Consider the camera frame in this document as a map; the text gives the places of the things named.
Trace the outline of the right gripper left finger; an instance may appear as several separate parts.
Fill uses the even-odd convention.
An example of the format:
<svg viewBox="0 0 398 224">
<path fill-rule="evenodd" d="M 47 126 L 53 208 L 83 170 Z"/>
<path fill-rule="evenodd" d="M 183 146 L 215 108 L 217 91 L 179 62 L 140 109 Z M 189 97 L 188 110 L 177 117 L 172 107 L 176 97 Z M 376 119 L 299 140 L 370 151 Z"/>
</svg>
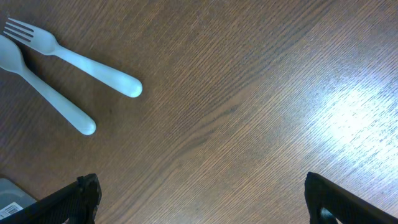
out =
<svg viewBox="0 0 398 224">
<path fill-rule="evenodd" d="M 97 175 L 88 174 L 2 219 L 1 224 L 94 224 L 101 196 Z"/>
</svg>

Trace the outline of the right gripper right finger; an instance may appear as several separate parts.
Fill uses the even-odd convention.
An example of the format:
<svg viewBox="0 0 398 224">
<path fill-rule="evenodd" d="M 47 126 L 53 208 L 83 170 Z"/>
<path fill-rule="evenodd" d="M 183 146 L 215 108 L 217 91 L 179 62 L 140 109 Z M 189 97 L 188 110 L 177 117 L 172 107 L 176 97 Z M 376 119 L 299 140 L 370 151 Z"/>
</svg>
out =
<svg viewBox="0 0 398 224">
<path fill-rule="evenodd" d="M 320 174 L 305 179 L 310 223 L 397 223 L 397 218 L 367 203 Z"/>
</svg>

